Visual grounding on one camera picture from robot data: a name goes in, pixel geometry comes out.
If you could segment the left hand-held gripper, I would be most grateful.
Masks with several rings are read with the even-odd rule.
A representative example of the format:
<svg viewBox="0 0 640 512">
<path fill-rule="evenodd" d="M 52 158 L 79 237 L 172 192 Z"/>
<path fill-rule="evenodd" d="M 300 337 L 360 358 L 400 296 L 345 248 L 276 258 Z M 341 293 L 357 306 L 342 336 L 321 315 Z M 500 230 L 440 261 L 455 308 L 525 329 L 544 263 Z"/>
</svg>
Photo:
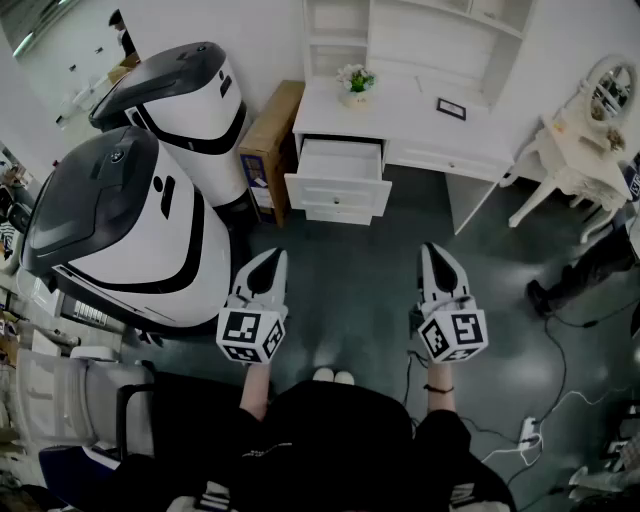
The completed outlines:
<svg viewBox="0 0 640 512">
<path fill-rule="evenodd" d="M 271 362 L 286 335 L 287 275 L 288 253 L 280 248 L 258 254 L 236 274 L 217 317 L 216 344 L 229 360 Z"/>
</svg>

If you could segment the white desk drawer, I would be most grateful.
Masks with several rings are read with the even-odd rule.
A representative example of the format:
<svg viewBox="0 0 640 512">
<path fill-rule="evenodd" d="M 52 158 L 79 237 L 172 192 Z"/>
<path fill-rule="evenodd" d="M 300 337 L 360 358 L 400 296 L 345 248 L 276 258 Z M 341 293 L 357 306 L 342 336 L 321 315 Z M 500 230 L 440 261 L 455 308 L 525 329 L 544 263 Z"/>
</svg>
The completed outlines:
<svg viewBox="0 0 640 512">
<path fill-rule="evenodd" d="M 307 139 L 297 172 L 285 176 L 291 207 L 381 217 L 392 183 L 383 179 L 381 146 Z"/>
</svg>

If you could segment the person's left forearm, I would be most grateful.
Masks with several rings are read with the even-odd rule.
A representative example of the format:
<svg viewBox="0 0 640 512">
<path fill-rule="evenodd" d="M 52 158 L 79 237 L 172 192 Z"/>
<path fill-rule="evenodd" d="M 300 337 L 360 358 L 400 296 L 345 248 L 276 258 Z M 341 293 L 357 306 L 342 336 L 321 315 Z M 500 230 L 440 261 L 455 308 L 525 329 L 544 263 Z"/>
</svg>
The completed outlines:
<svg viewBox="0 0 640 512">
<path fill-rule="evenodd" d="M 240 408 L 262 421 L 269 405 L 271 365 L 252 364 L 247 367 Z"/>
</svg>

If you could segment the person's right forearm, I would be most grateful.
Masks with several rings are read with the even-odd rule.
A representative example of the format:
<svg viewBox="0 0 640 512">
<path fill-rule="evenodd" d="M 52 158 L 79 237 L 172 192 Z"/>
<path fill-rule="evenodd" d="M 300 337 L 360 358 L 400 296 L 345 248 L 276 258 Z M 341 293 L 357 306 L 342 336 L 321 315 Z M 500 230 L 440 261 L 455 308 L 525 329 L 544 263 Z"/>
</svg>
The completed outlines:
<svg viewBox="0 0 640 512">
<path fill-rule="evenodd" d="M 441 389 L 449 389 L 452 386 L 454 387 L 451 366 L 444 363 L 437 364 L 430 362 L 427 369 L 426 384 L 427 383 Z M 454 391 L 444 395 L 429 393 L 427 391 L 427 395 L 427 407 L 429 413 L 436 410 L 456 411 Z"/>
</svg>

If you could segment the narrow white drawer front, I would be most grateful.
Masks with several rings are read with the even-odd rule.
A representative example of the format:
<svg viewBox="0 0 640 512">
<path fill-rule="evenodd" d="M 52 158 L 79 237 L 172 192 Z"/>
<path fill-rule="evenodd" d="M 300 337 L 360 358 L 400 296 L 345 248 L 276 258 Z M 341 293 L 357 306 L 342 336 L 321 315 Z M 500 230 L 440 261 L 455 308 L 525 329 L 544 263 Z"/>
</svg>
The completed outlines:
<svg viewBox="0 0 640 512">
<path fill-rule="evenodd" d="M 331 209 L 322 208 L 306 209 L 305 215 L 306 219 L 309 221 L 332 222 L 362 226 L 369 226 L 373 218 L 372 215 L 368 214 L 334 211 Z"/>
</svg>

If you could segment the wide white drawer front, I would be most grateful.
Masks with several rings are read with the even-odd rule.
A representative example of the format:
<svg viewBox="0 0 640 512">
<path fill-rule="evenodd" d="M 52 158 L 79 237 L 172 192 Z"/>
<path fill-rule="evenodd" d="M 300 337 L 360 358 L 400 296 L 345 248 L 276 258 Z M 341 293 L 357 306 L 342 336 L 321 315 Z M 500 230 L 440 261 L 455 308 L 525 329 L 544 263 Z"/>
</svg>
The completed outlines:
<svg viewBox="0 0 640 512">
<path fill-rule="evenodd" d="M 492 180 L 498 174 L 498 168 L 492 164 L 392 144 L 389 144 L 388 147 L 388 162 L 394 165 L 449 172 L 486 181 Z"/>
</svg>

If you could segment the white and black robot machine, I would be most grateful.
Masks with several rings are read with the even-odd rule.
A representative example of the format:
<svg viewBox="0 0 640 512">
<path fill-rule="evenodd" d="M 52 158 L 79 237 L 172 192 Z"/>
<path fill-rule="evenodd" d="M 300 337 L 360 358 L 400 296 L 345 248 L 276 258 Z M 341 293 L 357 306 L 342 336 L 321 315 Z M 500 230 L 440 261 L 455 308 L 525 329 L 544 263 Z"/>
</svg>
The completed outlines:
<svg viewBox="0 0 640 512">
<path fill-rule="evenodd" d="M 237 147 L 250 116 L 225 51 L 213 42 L 165 50 L 119 79 L 89 114 L 103 132 L 151 131 L 217 211 L 249 199 Z"/>
<path fill-rule="evenodd" d="M 135 126 L 58 163 L 20 262 L 50 289 L 158 334 L 209 331 L 232 278 L 228 227 L 156 136 Z"/>
</svg>

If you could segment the brown cardboard box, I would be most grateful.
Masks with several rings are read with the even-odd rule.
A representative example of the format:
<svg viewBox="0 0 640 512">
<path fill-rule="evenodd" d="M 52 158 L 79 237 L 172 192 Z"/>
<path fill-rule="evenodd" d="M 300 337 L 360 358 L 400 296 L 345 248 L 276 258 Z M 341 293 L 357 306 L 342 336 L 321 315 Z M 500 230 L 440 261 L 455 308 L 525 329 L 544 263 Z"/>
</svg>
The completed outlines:
<svg viewBox="0 0 640 512">
<path fill-rule="evenodd" d="M 283 227 L 290 211 L 285 176 L 298 167 L 293 125 L 305 90 L 282 81 L 238 146 L 238 155 L 259 219 Z"/>
</svg>

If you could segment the white desk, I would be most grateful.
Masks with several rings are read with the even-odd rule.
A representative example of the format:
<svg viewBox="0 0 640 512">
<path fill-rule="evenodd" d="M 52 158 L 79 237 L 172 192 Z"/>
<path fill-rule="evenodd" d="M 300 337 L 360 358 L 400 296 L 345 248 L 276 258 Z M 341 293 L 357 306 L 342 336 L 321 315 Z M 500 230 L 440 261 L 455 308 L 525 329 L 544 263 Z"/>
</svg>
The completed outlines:
<svg viewBox="0 0 640 512">
<path fill-rule="evenodd" d="M 513 154 L 482 95 L 434 78 L 381 74 L 365 106 L 349 108 L 339 100 L 341 87 L 328 78 L 309 82 L 293 132 L 307 136 L 379 140 L 388 162 L 389 144 L 495 165 L 490 181 L 441 172 L 446 177 L 453 229 L 460 234 L 512 166 Z M 466 108 L 465 121 L 436 110 L 438 98 Z"/>
</svg>

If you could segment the person's black shirt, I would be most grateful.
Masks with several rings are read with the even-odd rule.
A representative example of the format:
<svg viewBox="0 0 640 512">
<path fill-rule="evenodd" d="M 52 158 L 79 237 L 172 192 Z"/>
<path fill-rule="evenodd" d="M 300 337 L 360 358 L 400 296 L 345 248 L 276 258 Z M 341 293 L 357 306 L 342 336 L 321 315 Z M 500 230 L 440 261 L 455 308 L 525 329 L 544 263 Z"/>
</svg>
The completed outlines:
<svg viewBox="0 0 640 512">
<path fill-rule="evenodd" d="M 413 424 L 388 396 L 307 380 L 262 421 L 241 408 L 229 421 L 204 471 L 134 457 L 100 512 L 517 512 L 456 411 Z"/>
</svg>

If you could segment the white power strip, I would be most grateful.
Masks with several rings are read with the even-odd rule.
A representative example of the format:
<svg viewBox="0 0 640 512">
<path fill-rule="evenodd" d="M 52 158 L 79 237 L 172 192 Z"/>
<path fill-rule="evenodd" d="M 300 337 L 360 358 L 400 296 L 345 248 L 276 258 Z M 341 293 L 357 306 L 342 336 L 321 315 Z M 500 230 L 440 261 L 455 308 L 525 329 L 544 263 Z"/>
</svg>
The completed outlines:
<svg viewBox="0 0 640 512">
<path fill-rule="evenodd" d="M 525 417 L 520 431 L 518 450 L 526 452 L 537 448 L 542 443 L 540 421 L 534 417 Z"/>
</svg>

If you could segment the white carved vanity table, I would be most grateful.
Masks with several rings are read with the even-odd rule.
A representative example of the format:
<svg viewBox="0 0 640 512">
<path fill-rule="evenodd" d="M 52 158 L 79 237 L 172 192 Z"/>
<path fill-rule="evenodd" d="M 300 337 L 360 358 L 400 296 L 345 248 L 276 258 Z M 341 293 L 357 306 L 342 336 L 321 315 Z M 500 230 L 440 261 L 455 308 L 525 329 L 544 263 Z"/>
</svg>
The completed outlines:
<svg viewBox="0 0 640 512">
<path fill-rule="evenodd" d="M 573 198 L 571 207 L 583 200 L 600 207 L 580 235 L 580 242 L 584 244 L 632 199 L 631 192 L 611 153 L 597 150 L 564 121 L 544 116 L 542 123 L 543 127 L 533 141 L 521 151 L 508 174 L 499 182 L 502 188 L 521 177 L 539 182 L 525 203 L 511 215 L 508 225 L 517 227 L 558 190 Z"/>
</svg>

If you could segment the potted artificial flowers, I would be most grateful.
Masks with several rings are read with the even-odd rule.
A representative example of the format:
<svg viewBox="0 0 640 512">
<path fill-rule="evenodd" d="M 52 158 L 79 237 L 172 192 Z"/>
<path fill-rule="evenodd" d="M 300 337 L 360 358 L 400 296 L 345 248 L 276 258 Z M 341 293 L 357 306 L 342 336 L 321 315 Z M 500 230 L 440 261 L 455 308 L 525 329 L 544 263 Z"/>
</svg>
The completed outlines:
<svg viewBox="0 0 640 512">
<path fill-rule="evenodd" d="M 342 86 L 339 99 L 349 108 L 365 106 L 376 84 L 376 75 L 361 64 L 345 65 L 337 71 L 336 79 Z"/>
</svg>

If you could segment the white plastic storage cabinet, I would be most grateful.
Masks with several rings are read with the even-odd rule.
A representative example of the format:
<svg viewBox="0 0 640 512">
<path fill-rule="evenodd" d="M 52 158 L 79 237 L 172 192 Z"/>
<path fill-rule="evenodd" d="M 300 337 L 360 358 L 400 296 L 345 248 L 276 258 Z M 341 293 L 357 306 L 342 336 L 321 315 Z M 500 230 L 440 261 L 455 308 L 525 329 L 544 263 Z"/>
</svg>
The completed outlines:
<svg viewBox="0 0 640 512">
<path fill-rule="evenodd" d="M 117 445 L 117 396 L 127 385 L 152 384 L 140 365 L 45 355 L 17 356 L 18 410 L 28 438 L 56 445 Z"/>
</svg>

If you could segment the black picture frame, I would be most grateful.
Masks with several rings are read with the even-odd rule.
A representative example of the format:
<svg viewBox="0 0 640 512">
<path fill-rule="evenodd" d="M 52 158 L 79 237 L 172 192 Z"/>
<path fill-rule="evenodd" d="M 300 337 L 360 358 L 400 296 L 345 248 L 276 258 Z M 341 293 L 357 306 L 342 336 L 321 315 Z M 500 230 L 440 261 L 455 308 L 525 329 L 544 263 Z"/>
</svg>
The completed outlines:
<svg viewBox="0 0 640 512">
<path fill-rule="evenodd" d="M 453 103 L 451 101 L 445 100 L 443 98 L 438 98 L 436 103 L 436 110 L 448 116 L 454 117 L 456 119 L 465 121 L 467 118 L 466 108 Z"/>
</svg>

